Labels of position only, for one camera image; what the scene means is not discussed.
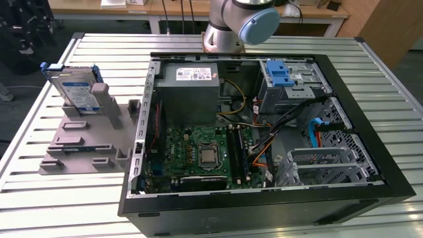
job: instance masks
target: slatted table surface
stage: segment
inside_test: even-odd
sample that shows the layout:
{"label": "slatted table surface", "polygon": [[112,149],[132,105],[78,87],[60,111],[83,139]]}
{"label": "slatted table surface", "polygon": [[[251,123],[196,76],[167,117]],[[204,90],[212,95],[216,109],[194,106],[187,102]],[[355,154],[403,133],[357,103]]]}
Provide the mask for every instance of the slatted table surface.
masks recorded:
{"label": "slatted table surface", "polygon": [[[72,39],[60,62],[95,62],[118,102],[142,99],[151,52],[200,52],[200,36],[86,34]],[[202,237],[423,236],[423,111],[366,44],[353,38],[272,37],[248,53],[326,54],[353,92],[418,195],[341,225],[202,235]],[[123,173],[42,176],[63,99],[46,84],[0,161],[2,237],[143,237],[118,217]]]}

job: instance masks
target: floor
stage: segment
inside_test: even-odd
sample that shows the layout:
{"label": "floor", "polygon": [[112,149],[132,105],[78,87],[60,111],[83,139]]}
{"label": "floor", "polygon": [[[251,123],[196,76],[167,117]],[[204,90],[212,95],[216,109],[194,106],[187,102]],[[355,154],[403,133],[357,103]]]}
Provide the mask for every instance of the floor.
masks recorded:
{"label": "floor", "polygon": [[[150,33],[146,21],[84,21],[67,20],[63,29],[55,28],[56,47],[47,47],[43,55],[47,62],[58,62],[62,52],[67,47],[74,32],[90,33]],[[182,30],[171,25],[174,34],[182,34]],[[423,51],[410,51],[402,62],[393,70],[413,95],[423,103]],[[20,124],[27,116],[34,101],[46,83],[43,74],[38,71],[30,75],[15,75],[0,63],[0,82],[15,95],[12,102],[0,101],[0,141],[12,140]],[[0,156],[4,154],[8,144],[0,142]]]}

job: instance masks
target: ram slot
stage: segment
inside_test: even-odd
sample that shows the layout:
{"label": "ram slot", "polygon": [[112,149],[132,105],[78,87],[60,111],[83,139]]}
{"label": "ram slot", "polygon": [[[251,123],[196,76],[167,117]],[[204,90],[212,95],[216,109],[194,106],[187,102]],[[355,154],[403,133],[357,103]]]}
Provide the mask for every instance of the ram slot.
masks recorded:
{"label": "ram slot", "polygon": [[226,129],[227,150],[230,155],[231,175],[236,184],[250,181],[247,151],[243,143],[243,135],[239,128],[227,127]]}

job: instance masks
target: sticker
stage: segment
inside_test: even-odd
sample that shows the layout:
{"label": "sticker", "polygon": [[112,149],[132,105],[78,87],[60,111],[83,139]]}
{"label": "sticker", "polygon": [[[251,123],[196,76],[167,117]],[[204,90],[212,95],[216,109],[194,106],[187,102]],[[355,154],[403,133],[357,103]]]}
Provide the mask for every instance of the sticker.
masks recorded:
{"label": "sticker", "polygon": [[302,77],[302,75],[299,73],[298,74],[291,74],[291,79],[303,80],[303,77]]}
{"label": "sticker", "polygon": [[179,68],[176,70],[176,81],[211,80],[211,68]]}
{"label": "sticker", "polygon": [[254,114],[259,114],[259,106],[252,106],[252,111],[254,111]]}
{"label": "sticker", "polygon": [[146,11],[128,11],[128,13],[134,13],[134,14],[147,14]]}
{"label": "sticker", "polygon": [[266,171],[266,177],[267,177],[267,179],[270,180],[270,181],[272,181],[274,180],[274,175],[271,174],[271,172],[267,170]]}
{"label": "sticker", "polygon": [[63,83],[66,94],[72,101],[75,107],[82,111],[98,111],[99,103],[91,94],[91,87],[88,83]]}
{"label": "sticker", "polygon": [[76,149],[76,148],[74,148],[74,149],[63,148],[63,151],[79,151],[79,149]]}

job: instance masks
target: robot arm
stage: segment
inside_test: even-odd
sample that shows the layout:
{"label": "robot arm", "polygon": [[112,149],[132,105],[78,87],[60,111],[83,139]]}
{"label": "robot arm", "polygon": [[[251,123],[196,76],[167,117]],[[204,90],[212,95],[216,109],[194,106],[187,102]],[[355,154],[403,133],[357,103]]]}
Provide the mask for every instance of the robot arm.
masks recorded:
{"label": "robot arm", "polygon": [[279,26],[274,3],[274,0],[212,0],[203,39],[206,51],[236,53],[243,50],[243,43],[263,43]]}

